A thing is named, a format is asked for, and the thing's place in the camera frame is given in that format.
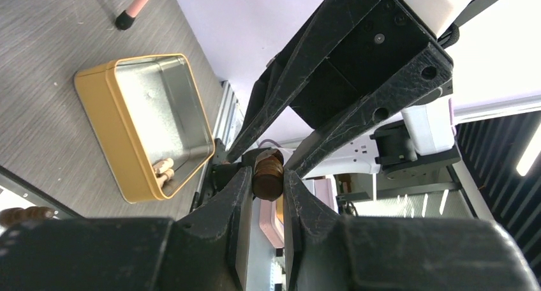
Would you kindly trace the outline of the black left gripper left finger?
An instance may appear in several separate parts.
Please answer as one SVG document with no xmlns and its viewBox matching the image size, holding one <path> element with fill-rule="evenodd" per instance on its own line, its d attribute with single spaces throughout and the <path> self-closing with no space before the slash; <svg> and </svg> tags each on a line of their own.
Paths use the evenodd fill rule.
<svg viewBox="0 0 541 291">
<path fill-rule="evenodd" d="M 26 221 L 1 236 L 2 290 L 244 290 L 252 169 L 180 220 Z"/>
</svg>

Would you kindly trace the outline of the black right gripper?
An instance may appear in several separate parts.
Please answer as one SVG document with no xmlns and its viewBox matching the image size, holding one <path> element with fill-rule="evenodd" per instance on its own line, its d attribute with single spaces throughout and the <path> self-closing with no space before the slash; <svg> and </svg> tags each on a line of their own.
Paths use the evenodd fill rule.
<svg viewBox="0 0 541 291">
<path fill-rule="evenodd" d="M 454 63 L 402 0 L 323 0 L 254 83 L 234 162 L 291 109 L 312 129 L 285 163 L 299 177 L 358 136 L 443 96 Z"/>
</svg>

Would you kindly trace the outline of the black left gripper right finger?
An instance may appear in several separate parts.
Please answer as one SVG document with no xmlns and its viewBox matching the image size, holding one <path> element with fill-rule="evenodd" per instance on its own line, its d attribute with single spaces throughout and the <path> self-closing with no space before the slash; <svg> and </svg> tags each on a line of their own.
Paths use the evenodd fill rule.
<svg viewBox="0 0 541 291">
<path fill-rule="evenodd" d="M 538 290 L 495 221 L 340 215 L 284 174 L 289 290 Z"/>
</svg>

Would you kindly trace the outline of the dark chess piece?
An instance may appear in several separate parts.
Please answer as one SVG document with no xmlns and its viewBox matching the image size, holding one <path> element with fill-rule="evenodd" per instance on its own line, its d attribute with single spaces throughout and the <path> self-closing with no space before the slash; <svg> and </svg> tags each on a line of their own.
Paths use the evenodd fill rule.
<svg viewBox="0 0 541 291">
<path fill-rule="evenodd" d="M 283 194 L 284 158 L 278 149 L 267 149 L 255 160 L 252 178 L 253 194 L 268 201 L 275 201 Z"/>
</svg>

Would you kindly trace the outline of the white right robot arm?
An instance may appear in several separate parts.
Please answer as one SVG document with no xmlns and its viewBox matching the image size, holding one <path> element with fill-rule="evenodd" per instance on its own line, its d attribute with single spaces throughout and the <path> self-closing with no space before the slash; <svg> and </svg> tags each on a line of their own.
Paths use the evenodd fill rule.
<svg viewBox="0 0 541 291">
<path fill-rule="evenodd" d="M 285 168 L 306 175 L 390 116 L 450 94 L 456 37 L 456 25 L 438 36 L 403 0 L 323 0 L 255 82 L 228 161 L 291 107 L 313 132 Z"/>
</svg>

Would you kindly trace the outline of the light chess piece in tin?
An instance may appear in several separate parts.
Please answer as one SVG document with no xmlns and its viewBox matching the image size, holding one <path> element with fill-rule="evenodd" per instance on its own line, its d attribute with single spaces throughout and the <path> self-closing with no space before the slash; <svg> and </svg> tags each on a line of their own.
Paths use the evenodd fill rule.
<svg viewBox="0 0 541 291">
<path fill-rule="evenodd" d="M 171 158 L 161 160 L 152 166 L 158 186 L 162 188 L 164 184 L 174 176 L 174 161 Z"/>
</svg>

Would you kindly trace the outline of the gold square metal tin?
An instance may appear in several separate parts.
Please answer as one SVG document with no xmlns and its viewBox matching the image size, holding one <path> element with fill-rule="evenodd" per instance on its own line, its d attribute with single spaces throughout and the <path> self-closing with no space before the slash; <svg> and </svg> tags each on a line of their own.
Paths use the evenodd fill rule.
<svg viewBox="0 0 541 291">
<path fill-rule="evenodd" d="M 78 71 L 77 95 L 122 197 L 168 200 L 215 153 L 212 130 L 191 66 L 182 54 L 110 61 Z M 171 158 L 162 188 L 152 166 Z"/>
</svg>

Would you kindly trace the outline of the black and white chessboard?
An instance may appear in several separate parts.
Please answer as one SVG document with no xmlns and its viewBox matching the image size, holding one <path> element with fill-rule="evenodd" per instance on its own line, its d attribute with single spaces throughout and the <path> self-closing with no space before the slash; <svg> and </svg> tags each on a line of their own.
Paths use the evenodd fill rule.
<svg viewBox="0 0 541 291">
<path fill-rule="evenodd" d="M 1 232 L 23 221 L 68 220 L 82 215 L 1 167 Z"/>
</svg>

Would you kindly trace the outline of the pink tripod stand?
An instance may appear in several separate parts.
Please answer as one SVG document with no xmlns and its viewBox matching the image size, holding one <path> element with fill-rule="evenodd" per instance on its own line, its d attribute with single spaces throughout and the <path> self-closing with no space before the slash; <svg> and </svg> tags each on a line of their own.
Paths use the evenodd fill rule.
<svg viewBox="0 0 541 291">
<path fill-rule="evenodd" d="M 142 11 L 149 0 L 133 0 L 133 2 L 117 16 L 114 25 L 118 30 L 125 31 L 129 29 L 137 15 Z"/>
</svg>

